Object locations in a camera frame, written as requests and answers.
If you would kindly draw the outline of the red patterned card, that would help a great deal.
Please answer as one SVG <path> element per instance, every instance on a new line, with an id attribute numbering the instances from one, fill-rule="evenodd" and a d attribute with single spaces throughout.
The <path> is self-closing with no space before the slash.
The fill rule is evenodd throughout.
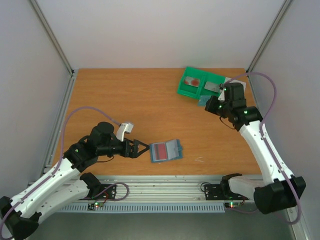
<path id="1" fill-rule="evenodd" d="M 185 85 L 198 88 L 199 85 L 200 85 L 200 80 L 198 78 L 195 78 L 195 77 L 186 76 L 184 81 L 183 81 L 183 83 Z"/>

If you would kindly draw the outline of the right small circuit board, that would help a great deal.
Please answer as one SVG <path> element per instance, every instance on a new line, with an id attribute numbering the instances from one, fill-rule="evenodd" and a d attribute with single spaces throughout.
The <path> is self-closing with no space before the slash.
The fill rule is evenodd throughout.
<path id="1" fill-rule="evenodd" d="M 245 204 L 244 201 L 242 201 L 242 202 L 231 201 L 231 202 L 225 202 L 224 206 L 229 209 L 234 209 L 234 208 L 239 208 L 239 207 L 243 206 L 244 204 Z"/>

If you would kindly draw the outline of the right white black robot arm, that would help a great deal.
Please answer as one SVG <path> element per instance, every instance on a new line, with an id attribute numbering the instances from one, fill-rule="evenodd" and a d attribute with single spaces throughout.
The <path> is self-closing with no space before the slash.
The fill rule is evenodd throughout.
<path id="1" fill-rule="evenodd" d="M 228 119 L 249 146 L 262 174 L 262 181 L 250 180 L 239 173 L 222 177 L 220 191 L 225 198 L 236 194 L 253 200 L 262 214 L 296 207 L 301 215 L 300 198 L 306 188 L 303 177 L 295 176 L 280 157 L 264 126 L 263 117 L 255 106 L 247 106 L 241 83 L 221 86 L 224 98 L 212 96 L 205 110 Z"/>

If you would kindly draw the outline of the small circuit board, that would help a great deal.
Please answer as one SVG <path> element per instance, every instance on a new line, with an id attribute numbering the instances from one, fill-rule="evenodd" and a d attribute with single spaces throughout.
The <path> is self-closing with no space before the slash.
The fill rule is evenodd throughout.
<path id="1" fill-rule="evenodd" d="M 243 206 L 244 204 L 245 204 L 244 201 L 242 201 L 242 202 L 231 201 L 231 202 L 225 202 L 224 206 L 229 209 L 234 209 L 234 208 L 239 208 L 239 207 Z"/>
<path id="2" fill-rule="evenodd" d="M 87 210 L 88 211 L 95 211 L 99 208 L 102 208 L 103 206 L 104 206 L 104 204 L 102 202 L 89 203 L 87 205 Z"/>

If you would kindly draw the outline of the aluminium corner post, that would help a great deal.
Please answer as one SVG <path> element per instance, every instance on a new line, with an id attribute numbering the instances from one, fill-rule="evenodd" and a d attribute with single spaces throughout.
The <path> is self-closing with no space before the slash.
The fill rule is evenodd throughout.
<path id="1" fill-rule="evenodd" d="M 248 68 L 246 69 L 246 72 L 252 72 L 254 70 L 259 60 L 261 59 L 263 53 L 267 49 L 269 43 L 271 42 L 273 36 L 275 35 L 277 29 L 281 25 L 283 19 L 285 18 L 293 2 L 294 2 L 293 0 L 284 0 L 282 2 L 261 44 L 259 45 L 256 53 L 254 54 L 252 61 L 250 62 Z"/>
<path id="2" fill-rule="evenodd" d="M 70 76 L 74 75 L 75 70 L 71 67 L 71 64 L 66 57 L 59 41 L 57 40 L 46 16 L 44 15 L 39 3 L 37 0 L 28 0 L 28 3 L 30 4 L 31 8 L 33 9 L 35 15 L 37 16 L 40 24 L 42 25 L 45 33 L 47 34 L 49 40 L 51 41 L 52 45 L 54 46 L 57 54 L 59 55 L 60 59 L 63 62 L 63 65 L 65 66 L 67 72 Z"/>

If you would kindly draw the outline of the left small circuit board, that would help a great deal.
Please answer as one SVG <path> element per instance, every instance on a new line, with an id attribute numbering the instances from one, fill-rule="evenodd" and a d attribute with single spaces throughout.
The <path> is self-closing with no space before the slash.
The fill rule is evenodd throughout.
<path id="1" fill-rule="evenodd" d="M 99 208 L 102 208 L 103 206 L 104 206 L 104 204 L 102 202 L 89 203 L 87 205 L 87 210 L 88 211 L 95 211 Z"/>

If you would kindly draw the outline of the middle green plastic bin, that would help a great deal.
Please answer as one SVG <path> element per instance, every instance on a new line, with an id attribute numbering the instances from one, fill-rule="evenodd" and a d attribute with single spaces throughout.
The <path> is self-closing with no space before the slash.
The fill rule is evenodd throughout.
<path id="1" fill-rule="evenodd" d="M 200 96 L 216 96 L 221 94 L 220 84 L 225 82 L 226 77 L 211 72 L 205 72 L 200 80 Z"/>

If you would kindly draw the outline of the left aluminium corner post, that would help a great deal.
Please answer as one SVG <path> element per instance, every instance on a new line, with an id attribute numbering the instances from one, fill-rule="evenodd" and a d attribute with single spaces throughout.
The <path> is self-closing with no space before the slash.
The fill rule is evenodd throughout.
<path id="1" fill-rule="evenodd" d="M 63 62 L 63 65 L 65 66 L 67 72 L 70 76 L 74 75 L 75 70 L 71 67 L 71 64 L 66 57 L 59 41 L 57 40 L 46 16 L 44 15 L 39 3 L 37 0 L 28 0 L 28 3 L 30 4 L 31 8 L 33 9 L 35 15 L 37 16 L 40 24 L 42 25 L 45 33 L 47 34 L 49 40 L 51 41 L 52 45 L 54 46 L 57 54 L 59 55 L 60 59 Z"/>

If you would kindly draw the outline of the aluminium front rail frame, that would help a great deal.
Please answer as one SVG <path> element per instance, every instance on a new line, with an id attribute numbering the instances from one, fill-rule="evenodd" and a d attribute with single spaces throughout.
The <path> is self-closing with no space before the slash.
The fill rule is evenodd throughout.
<path id="1" fill-rule="evenodd" d="M 73 184 L 82 175 L 92 173 L 101 184 L 116 186 L 115 199 L 108 202 L 179 203 L 204 202 L 202 183 L 219 184 L 220 175 L 98 175 L 93 167 L 64 181 L 56 191 Z"/>

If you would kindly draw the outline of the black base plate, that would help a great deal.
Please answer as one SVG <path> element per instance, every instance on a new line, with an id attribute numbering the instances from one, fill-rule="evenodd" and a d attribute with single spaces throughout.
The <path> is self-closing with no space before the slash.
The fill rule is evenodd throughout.
<path id="1" fill-rule="evenodd" d="M 207 201 L 242 201 L 248 200 L 248 198 L 236 194 L 230 193 L 229 195 L 224 195 L 222 188 L 219 184 L 211 184 L 204 182 L 200 185 L 200 190 L 204 193 L 205 199 Z"/>
<path id="2" fill-rule="evenodd" d="M 82 200 L 114 200 L 117 186 L 113 184 L 101 184 L 89 190 L 88 195 Z"/>

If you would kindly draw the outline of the right aluminium corner post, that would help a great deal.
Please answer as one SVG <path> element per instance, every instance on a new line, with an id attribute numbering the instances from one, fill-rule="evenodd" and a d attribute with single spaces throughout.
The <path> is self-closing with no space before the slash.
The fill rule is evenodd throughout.
<path id="1" fill-rule="evenodd" d="M 283 19 L 285 18 L 293 2 L 294 2 L 293 0 L 284 0 L 282 2 L 261 44 L 259 45 L 256 53 L 254 54 L 252 61 L 250 62 L 248 68 L 246 69 L 246 72 L 252 72 L 254 70 L 259 60 L 261 59 L 263 53 L 267 49 L 269 43 L 271 42 L 273 36 L 275 35 L 277 29 L 281 25 Z"/>

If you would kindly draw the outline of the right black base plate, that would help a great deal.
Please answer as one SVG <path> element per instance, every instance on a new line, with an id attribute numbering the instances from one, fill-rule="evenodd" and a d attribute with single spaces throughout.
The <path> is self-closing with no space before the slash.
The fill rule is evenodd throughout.
<path id="1" fill-rule="evenodd" d="M 236 194 L 230 193 L 229 195 L 224 195 L 222 188 L 219 184 L 211 184 L 204 182 L 200 185 L 200 190 L 204 193 L 205 199 L 207 201 L 242 201 L 248 200 L 248 198 Z"/>

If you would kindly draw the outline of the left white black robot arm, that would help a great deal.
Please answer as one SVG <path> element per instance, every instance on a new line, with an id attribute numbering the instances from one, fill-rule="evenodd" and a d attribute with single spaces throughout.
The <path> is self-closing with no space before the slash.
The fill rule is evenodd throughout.
<path id="1" fill-rule="evenodd" d="M 69 203 L 107 196 L 101 182 L 84 170 L 96 164 L 100 156 L 135 159 L 148 151 L 148 144 L 124 137 L 132 128 L 131 123 L 123 123 L 115 135 L 111 123 L 98 123 L 33 185 L 13 197 L 1 197 L 0 226 L 7 227 L 10 239 L 28 238 L 47 217 Z"/>

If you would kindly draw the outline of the green plastic bin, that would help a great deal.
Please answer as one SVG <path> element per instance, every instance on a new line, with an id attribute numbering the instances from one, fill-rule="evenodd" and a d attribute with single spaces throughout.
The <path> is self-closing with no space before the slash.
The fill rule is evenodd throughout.
<path id="1" fill-rule="evenodd" d="M 204 75 L 204 73 L 205 73 L 204 70 L 187 66 L 184 69 L 182 77 L 181 77 L 181 79 L 179 81 L 178 88 L 177 88 L 177 93 L 180 94 L 180 95 L 183 95 L 183 96 L 190 97 L 190 98 L 198 100 L 200 98 L 201 78 Z M 199 79 L 200 80 L 199 86 L 198 87 L 194 87 L 194 86 L 190 86 L 190 85 L 184 84 L 184 79 L 187 76 Z"/>
<path id="2" fill-rule="evenodd" d="M 216 96 L 221 94 L 220 84 L 225 82 L 226 77 L 211 72 L 205 72 L 200 80 L 200 96 Z"/>

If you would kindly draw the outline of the blue card holder wallet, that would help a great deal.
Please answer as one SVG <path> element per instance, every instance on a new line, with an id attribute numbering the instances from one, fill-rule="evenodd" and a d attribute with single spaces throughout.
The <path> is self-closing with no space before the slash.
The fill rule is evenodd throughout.
<path id="1" fill-rule="evenodd" d="M 168 140 L 164 142 L 156 142 L 156 143 L 165 143 L 166 151 L 167 151 L 167 160 L 152 162 L 150 158 L 150 161 L 152 163 L 161 163 L 161 162 L 173 161 L 173 160 L 178 160 L 183 158 L 183 147 L 179 139 L 172 139 L 172 140 Z"/>

